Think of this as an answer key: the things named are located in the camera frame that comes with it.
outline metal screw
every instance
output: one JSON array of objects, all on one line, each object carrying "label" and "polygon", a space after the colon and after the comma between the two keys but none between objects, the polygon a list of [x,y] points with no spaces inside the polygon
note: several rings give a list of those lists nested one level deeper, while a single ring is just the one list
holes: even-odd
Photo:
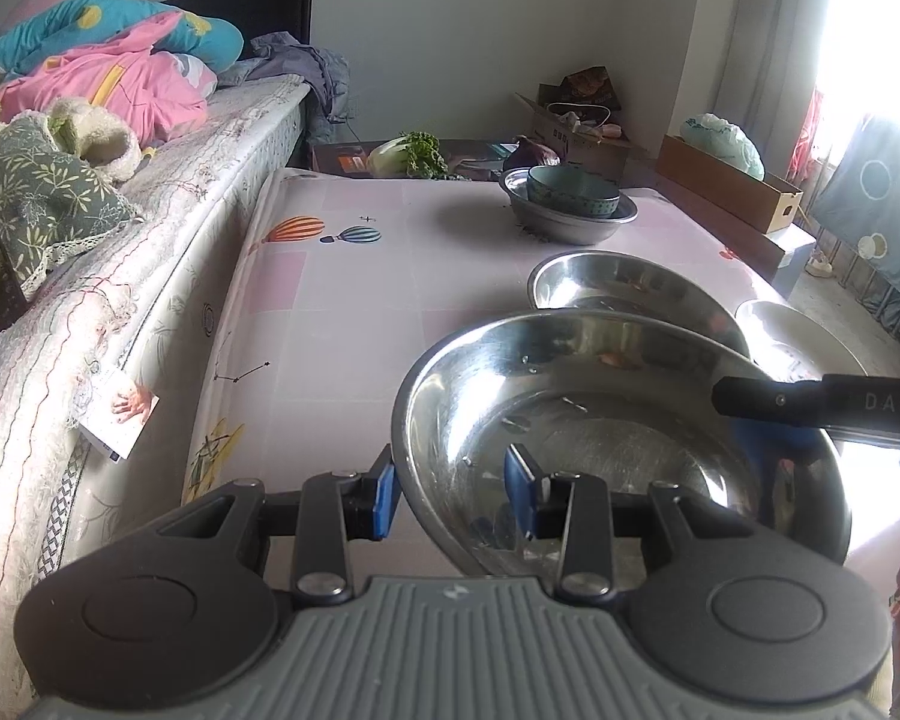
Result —
[{"label": "metal screw", "polygon": [[296,583],[296,588],[313,598],[332,598],[340,595],[346,587],[346,580],[342,576],[329,571],[314,571],[312,574],[304,574]]},{"label": "metal screw", "polygon": [[563,577],[560,580],[560,589],[574,598],[602,598],[610,592],[610,581],[600,574],[581,571]]}]

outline blue striped balloon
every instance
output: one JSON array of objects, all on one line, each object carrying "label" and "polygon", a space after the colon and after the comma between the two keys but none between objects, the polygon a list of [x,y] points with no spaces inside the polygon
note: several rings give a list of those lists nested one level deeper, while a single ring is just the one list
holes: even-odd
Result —
[{"label": "blue striped balloon", "polygon": [[337,237],[348,244],[372,244],[380,240],[380,231],[372,227],[348,227]]}]

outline orange striped balloon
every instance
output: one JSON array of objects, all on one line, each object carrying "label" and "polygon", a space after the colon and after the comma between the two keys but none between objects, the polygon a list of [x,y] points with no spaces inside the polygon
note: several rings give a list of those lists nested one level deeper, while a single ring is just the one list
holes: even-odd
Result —
[{"label": "orange striped balloon", "polygon": [[323,232],[323,222],[317,217],[290,217],[269,231],[264,241],[304,241]]}]

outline plastic bag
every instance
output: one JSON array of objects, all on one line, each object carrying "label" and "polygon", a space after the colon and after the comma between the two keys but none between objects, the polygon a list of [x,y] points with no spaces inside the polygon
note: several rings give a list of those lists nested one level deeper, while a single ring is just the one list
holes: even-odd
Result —
[{"label": "plastic bag", "polygon": [[712,113],[692,116],[680,126],[680,136],[690,146],[706,151],[727,165],[762,181],[765,175],[760,152],[736,124]]}]

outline green bowl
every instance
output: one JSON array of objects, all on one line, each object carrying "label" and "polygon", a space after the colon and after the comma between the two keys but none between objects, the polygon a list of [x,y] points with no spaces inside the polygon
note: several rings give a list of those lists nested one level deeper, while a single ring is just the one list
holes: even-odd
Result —
[{"label": "green bowl", "polygon": [[527,176],[530,202],[583,218],[609,218],[620,202],[620,187],[573,165],[538,165]]}]

